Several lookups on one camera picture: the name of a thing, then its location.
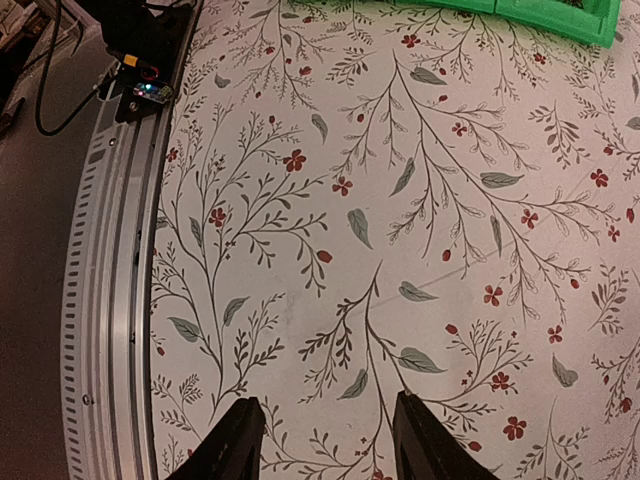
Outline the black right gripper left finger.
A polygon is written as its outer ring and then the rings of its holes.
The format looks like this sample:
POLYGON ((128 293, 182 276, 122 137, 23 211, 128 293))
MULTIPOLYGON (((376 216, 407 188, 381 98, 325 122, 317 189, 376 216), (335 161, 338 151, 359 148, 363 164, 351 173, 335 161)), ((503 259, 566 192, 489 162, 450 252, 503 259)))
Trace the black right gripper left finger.
POLYGON ((168 480, 258 480, 265 414, 256 397, 237 399, 168 480))

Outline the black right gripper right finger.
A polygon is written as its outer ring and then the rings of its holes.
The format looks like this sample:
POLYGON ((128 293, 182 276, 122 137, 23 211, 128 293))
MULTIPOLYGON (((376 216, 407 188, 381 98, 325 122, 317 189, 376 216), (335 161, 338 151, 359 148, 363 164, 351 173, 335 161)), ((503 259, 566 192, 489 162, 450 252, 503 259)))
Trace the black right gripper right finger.
POLYGON ((495 479, 415 394, 397 394, 392 432, 398 479, 495 479))

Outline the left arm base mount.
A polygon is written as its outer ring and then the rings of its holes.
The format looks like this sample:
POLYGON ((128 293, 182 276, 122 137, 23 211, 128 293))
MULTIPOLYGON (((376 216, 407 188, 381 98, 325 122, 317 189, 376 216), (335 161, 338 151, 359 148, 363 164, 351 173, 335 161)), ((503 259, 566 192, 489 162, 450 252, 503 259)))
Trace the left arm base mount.
POLYGON ((99 1, 106 51, 118 62, 118 123, 134 123, 175 99, 199 1, 99 1))

